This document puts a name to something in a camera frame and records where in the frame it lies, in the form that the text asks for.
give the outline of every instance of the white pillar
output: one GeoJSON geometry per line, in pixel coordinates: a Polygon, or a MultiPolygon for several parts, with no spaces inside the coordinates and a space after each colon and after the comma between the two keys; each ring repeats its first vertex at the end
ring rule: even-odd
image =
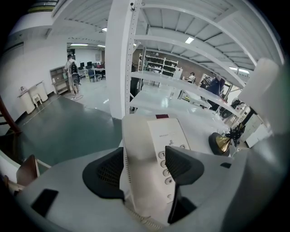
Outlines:
{"type": "Polygon", "coordinates": [[[126,113],[125,84],[129,30],[135,0],[113,0],[106,33],[106,84],[111,115],[122,119],[126,113]]]}

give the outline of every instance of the ceiling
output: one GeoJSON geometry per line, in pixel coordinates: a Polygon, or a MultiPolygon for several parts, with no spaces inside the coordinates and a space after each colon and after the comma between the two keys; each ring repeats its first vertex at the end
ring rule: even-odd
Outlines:
{"type": "MultiPolygon", "coordinates": [[[[102,28],[107,27],[111,4],[112,0],[60,0],[52,12],[51,27],[26,29],[21,31],[21,37],[11,35],[9,41],[61,37],[68,46],[69,43],[105,45],[106,32],[102,28]]],[[[139,38],[144,36],[138,42],[148,49],[198,63],[237,86],[240,84],[225,66],[251,73],[261,57],[283,63],[269,26],[245,0],[143,0],[135,34],[139,38]],[[185,48],[149,40],[145,36],[147,24],[148,35],[154,38],[184,43],[192,37],[194,41],[185,48]]],[[[249,78],[242,72],[238,77],[243,82],[249,78]]]]}

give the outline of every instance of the fluorescent light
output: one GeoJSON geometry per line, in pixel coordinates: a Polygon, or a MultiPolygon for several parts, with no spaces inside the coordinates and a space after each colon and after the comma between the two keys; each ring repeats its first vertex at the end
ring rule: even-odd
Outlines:
{"type": "Polygon", "coordinates": [[[239,72],[242,72],[242,73],[248,73],[249,74],[249,71],[245,70],[245,69],[239,69],[239,72]]]}
{"type": "Polygon", "coordinates": [[[87,46],[87,43],[72,43],[71,46],[87,46]]]}
{"type": "Polygon", "coordinates": [[[192,41],[194,41],[194,38],[188,37],[188,39],[185,42],[187,44],[190,44],[192,41]]]}

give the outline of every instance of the telephone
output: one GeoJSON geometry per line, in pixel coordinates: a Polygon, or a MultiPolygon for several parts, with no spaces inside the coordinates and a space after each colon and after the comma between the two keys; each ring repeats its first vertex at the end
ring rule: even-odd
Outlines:
{"type": "Polygon", "coordinates": [[[166,168],[165,146],[190,149],[181,125],[168,115],[134,114],[123,118],[122,128],[131,210],[167,225],[175,182],[166,168]]]}

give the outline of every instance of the office chair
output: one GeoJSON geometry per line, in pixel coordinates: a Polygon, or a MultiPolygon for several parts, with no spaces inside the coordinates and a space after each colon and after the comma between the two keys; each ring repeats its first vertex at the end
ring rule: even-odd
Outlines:
{"type": "Polygon", "coordinates": [[[95,76],[96,76],[96,74],[95,74],[94,70],[89,69],[88,70],[88,75],[89,75],[89,78],[90,78],[90,82],[91,82],[91,78],[95,82],[95,76]]]}

